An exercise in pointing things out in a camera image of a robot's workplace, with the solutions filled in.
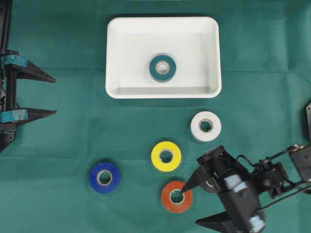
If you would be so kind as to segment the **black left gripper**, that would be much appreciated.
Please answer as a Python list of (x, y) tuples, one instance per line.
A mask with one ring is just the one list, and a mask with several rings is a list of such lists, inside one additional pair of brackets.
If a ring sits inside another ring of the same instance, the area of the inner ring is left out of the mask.
[(56, 110), (19, 108), (16, 100), (16, 79), (56, 83), (56, 79), (26, 57), (12, 50), (0, 50), (0, 151), (15, 139), (16, 124), (26, 124), (57, 113)]

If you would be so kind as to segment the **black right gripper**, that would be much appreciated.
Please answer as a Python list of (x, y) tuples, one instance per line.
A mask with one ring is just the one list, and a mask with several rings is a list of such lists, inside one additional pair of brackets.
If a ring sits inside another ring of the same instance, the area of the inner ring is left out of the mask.
[(260, 233), (266, 226), (259, 196), (248, 171), (219, 146), (197, 159), (199, 168), (180, 190), (183, 194), (209, 184), (216, 190), (225, 211), (196, 220), (196, 224), (220, 233)]

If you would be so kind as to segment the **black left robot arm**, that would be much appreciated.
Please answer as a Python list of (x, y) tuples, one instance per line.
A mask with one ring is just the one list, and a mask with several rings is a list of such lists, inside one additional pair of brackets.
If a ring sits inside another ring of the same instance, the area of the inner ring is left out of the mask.
[(16, 138), (17, 129), (27, 123), (56, 114), (55, 110), (19, 107), (17, 80), (55, 83), (56, 79), (37, 67), (18, 51), (9, 50), (10, 21), (13, 2), (0, 2), (0, 150)]

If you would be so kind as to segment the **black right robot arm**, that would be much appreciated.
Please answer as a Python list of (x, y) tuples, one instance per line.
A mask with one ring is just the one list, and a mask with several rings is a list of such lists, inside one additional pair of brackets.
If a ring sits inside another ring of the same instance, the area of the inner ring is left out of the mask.
[(223, 123), (218, 140), (188, 165), (187, 189), (203, 191), (197, 209), (180, 225), (182, 233), (249, 233), (259, 217), (268, 233), (311, 230), (311, 148), (292, 146), (305, 140), (300, 108), (275, 100), (239, 100), (213, 108)]

